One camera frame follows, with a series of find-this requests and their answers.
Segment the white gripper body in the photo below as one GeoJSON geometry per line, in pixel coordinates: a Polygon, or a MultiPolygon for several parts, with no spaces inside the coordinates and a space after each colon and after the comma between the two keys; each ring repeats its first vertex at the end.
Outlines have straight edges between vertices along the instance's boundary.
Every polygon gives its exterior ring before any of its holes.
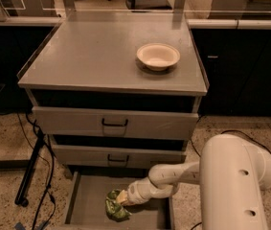
{"type": "Polygon", "coordinates": [[[144,204],[146,202],[146,200],[139,193],[137,181],[131,183],[127,187],[126,194],[127,194],[126,204],[128,206],[144,204]]]}

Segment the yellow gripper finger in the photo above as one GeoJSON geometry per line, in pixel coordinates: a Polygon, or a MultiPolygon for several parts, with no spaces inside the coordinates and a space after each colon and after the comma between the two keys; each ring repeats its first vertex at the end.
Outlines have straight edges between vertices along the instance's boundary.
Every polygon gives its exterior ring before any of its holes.
{"type": "Polygon", "coordinates": [[[121,190],[118,196],[116,197],[116,201],[121,205],[127,205],[129,203],[127,191],[121,190]]]}

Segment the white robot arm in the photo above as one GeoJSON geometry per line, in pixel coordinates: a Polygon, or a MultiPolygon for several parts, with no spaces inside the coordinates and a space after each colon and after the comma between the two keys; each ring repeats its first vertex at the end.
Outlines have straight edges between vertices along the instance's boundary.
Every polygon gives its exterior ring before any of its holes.
{"type": "Polygon", "coordinates": [[[271,154],[240,137],[220,134],[198,162],[158,164],[118,195],[122,205],[167,198],[180,183],[200,186],[202,230],[268,230],[260,192],[271,188],[271,154]]]}

